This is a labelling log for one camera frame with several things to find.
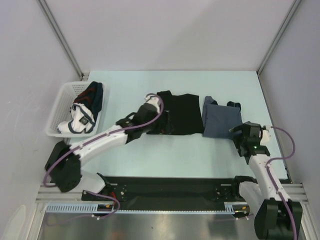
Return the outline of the blue printed tank top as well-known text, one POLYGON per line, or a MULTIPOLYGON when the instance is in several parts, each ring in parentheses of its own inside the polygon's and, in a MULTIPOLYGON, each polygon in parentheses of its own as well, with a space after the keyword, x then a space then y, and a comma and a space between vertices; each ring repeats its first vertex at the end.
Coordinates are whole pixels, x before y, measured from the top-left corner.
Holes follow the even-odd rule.
POLYGON ((241 104, 229 101, 226 106, 223 106, 211 96, 206 96, 202 106, 202 122, 203 137, 231 140, 233 134, 230 133, 230 129, 243 123, 241 104))

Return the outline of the black tank top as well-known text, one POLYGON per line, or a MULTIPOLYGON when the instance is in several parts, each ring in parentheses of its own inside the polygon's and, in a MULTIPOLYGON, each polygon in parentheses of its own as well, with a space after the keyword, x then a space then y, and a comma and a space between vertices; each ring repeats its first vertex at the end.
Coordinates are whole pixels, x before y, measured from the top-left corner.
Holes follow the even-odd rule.
POLYGON ((173 95, 169 90, 157 95, 163 100, 164 112, 148 135, 185 136, 204 132, 198 95, 173 95))

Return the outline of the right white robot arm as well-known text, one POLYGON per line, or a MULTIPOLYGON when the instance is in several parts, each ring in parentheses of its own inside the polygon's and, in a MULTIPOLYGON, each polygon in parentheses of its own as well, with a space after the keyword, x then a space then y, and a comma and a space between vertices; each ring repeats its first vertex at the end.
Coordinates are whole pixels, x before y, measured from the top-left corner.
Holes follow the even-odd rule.
POLYGON ((266 146, 271 126, 247 121, 229 130, 237 153, 254 177, 236 176, 231 196, 246 201, 254 216, 254 230, 260 240, 296 240, 303 208, 293 200, 277 178, 272 163, 276 159, 266 146))

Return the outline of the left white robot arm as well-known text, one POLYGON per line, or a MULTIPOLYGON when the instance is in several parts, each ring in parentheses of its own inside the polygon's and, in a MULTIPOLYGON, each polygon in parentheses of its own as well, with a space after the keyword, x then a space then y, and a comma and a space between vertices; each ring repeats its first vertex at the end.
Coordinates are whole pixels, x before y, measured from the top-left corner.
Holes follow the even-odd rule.
POLYGON ((118 120, 115 125, 86 140, 72 145, 58 142, 45 165, 43 185, 57 187, 60 192, 73 190, 92 192, 98 199, 110 196, 109 182, 100 173, 90 173, 82 168, 100 154, 139 139, 146 133, 170 134, 173 131, 169 111, 159 110, 144 103, 137 112, 118 120))

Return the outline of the dark navy red garment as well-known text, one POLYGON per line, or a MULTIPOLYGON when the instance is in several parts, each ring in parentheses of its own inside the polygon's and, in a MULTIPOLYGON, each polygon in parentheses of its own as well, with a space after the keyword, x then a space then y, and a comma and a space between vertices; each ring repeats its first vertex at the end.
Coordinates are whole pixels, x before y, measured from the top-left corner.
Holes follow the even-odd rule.
POLYGON ((77 96, 73 103, 84 105, 93 114, 94 121, 96 121, 99 112, 102 110, 103 97, 103 84, 93 81, 77 96))

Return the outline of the white plastic laundry basket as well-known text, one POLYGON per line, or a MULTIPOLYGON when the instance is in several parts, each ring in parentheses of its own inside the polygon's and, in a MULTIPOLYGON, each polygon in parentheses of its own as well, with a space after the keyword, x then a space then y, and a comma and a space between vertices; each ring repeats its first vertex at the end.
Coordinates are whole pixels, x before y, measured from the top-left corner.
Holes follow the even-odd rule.
POLYGON ((67 82, 61 86, 53 107, 48 117, 45 133, 56 138, 84 138, 91 137, 97 133, 102 111, 98 113, 95 127, 90 133, 59 133, 58 125, 61 122, 69 122, 72 119, 70 113, 72 103, 90 85, 88 81, 67 82))

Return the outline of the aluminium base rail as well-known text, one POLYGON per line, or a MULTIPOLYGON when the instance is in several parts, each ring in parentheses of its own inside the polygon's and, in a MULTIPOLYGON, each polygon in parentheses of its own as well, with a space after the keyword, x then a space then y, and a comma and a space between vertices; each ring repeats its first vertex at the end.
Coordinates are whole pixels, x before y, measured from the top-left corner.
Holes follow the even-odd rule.
MULTIPOLYGON (((301 204, 308 204, 305 189, 301 183, 282 184, 282 188, 294 201, 301 204)), ((76 203, 81 201, 82 190, 73 189, 70 192, 62 193, 57 187, 40 186, 35 201, 38 203, 76 203)))

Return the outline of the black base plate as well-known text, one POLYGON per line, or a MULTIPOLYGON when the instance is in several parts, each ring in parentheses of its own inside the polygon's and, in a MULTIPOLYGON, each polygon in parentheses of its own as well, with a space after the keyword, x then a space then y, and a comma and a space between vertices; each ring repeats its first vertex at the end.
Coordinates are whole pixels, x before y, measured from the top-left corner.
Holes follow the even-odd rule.
POLYGON ((241 182, 253 177, 173 178, 105 176, 108 187, 98 196, 82 192, 83 201, 99 201, 101 195, 115 197, 125 210, 222 210, 225 202, 242 202, 241 182))

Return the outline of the right aluminium frame post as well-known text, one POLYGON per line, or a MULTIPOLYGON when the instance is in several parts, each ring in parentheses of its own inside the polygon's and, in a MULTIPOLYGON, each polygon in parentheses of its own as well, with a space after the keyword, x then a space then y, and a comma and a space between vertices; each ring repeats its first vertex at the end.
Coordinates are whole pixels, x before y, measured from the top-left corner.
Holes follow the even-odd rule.
POLYGON ((304 2, 304 0, 294 0, 287 12, 287 14, 285 15, 277 33, 275 34, 271 45, 269 46, 266 54, 264 55, 259 67, 257 68, 257 76, 259 77, 262 72, 264 71, 264 69, 266 68, 268 62, 270 61, 273 53, 275 52, 277 46, 279 45, 279 43, 281 42, 283 36, 285 35, 287 29, 289 28, 292 20, 294 19, 295 15, 297 14, 300 6, 302 5, 302 3, 304 2))

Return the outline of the aluminium frame post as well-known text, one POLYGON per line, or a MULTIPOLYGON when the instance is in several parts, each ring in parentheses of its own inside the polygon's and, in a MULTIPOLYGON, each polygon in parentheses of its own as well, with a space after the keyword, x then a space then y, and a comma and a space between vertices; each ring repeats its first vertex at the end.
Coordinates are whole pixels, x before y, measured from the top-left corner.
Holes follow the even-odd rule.
POLYGON ((285 35, 287 29, 289 28, 292 20, 294 19, 295 15, 297 14, 300 6, 302 5, 302 3, 304 2, 304 0, 294 0, 287 12, 287 14, 285 15, 277 33, 275 34, 271 45, 269 46, 266 54, 264 55, 259 67, 257 68, 257 76, 259 77, 262 72, 264 71, 264 69, 266 68, 268 62, 270 61, 273 53, 275 52, 277 46, 279 45, 279 43, 281 42, 283 36, 285 35))
POLYGON ((51 27, 55 37, 57 38, 62 50, 64 51, 68 61, 70 62, 71 66, 73 67, 74 71, 76 72, 77 76, 80 80, 83 79, 84 73, 81 70, 81 67, 76 60, 76 57, 65 37, 63 34, 58 21, 56 20, 49 4, 46 0, 36 0, 37 4, 39 5, 44 17, 46 18, 49 26, 51 27))

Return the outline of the left aluminium frame post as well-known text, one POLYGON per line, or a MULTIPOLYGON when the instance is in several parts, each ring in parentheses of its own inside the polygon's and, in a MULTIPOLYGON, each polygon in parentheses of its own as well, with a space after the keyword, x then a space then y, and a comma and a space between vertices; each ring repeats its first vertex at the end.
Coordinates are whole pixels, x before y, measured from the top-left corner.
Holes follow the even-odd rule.
POLYGON ((56 20, 49 4, 46 0, 36 0, 37 4, 39 5, 44 17, 46 18, 49 26, 51 27, 55 37, 57 38, 62 50, 64 51, 68 61, 70 62, 71 66, 73 67, 74 71, 76 72, 77 76, 80 80, 83 79, 84 73, 81 70, 81 67, 76 60, 76 57, 65 37, 63 34, 58 21, 56 20))

